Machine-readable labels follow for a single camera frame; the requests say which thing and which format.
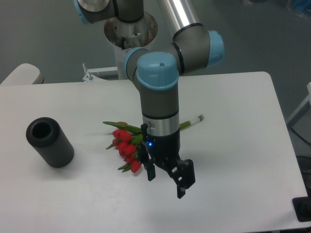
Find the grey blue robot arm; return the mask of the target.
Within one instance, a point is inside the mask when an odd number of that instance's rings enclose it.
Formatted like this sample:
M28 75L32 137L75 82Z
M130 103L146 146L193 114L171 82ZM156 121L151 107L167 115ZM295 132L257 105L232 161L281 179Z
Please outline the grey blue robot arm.
M161 51L147 49L153 41L150 16L141 0L76 0L81 21L93 24L113 22L113 44L127 54L123 71L140 94L143 123L137 159L147 171L148 180L155 168L166 171L182 198L195 183L193 161L182 160L178 79L180 76L220 63L225 56L222 37L207 31L189 0L160 0L158 5L173 37Z

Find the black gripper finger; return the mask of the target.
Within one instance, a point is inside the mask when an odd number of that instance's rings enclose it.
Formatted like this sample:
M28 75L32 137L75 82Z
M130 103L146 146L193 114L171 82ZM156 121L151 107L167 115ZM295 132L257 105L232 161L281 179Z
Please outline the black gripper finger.
M144 165L145 170L147 171L148 181L152 181L156 177L155 166L153 163L146 163Z
M176 183L177 197L181 199L186 194L186 190L195 183L193 161L176 159L174 166L169 169L169 176Z

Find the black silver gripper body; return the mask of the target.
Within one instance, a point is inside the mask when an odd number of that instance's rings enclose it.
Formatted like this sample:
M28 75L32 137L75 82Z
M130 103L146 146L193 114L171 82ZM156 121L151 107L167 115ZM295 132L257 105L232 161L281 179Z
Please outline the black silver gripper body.
M155 117L142 115L141 133L143 140L138 145L138 161L169 172L176 159L180 159L179 113Z

